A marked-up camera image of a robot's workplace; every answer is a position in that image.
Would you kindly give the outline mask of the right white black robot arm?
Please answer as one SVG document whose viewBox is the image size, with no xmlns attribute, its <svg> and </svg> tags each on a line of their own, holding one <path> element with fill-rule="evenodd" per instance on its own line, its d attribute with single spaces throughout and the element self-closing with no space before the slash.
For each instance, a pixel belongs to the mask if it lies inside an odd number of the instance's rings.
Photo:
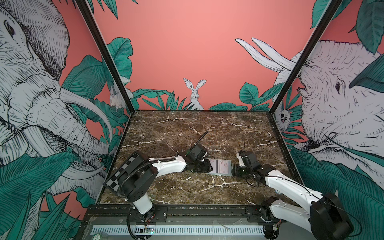
<svg viewBox="0 0 384 240">
<path fill-rule="evenodd" d="M 279 234 L 279 223 L 286 221 L 301 227 L 317 240 L 345 240 L 351 237 L 354 226 L 340 199 L 331 193 L 323 194 L 285 176 L 275 167 L 261 164 L 251 151 L 237 153 L 239 164 L 234 175 L 253 179 L 285 195 L 295 205 L 270 197 L 261 203 L 257 218 L 265 222 L 264 235 L 275 240 Z"/>
</svg>

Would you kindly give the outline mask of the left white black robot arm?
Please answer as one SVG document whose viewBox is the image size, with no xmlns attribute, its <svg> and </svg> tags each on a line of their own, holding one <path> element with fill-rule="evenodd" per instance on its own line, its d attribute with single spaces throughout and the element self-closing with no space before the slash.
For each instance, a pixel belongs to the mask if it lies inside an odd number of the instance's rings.
<svg viewBox="0 0 384 240">
<path fill-rule="evenodd" d="M 175 153 L 166 158 L 149 158 L 135 151 L 105 185 L 117 196 L 127 199 L 143 217 L 146 217 L 154 214 L 153 203 L 147 191 L 156 178 L 185 171 L 209 173 L 212 170 L 208 150 L 198 143 L 181 154 Z"/>
</svg>

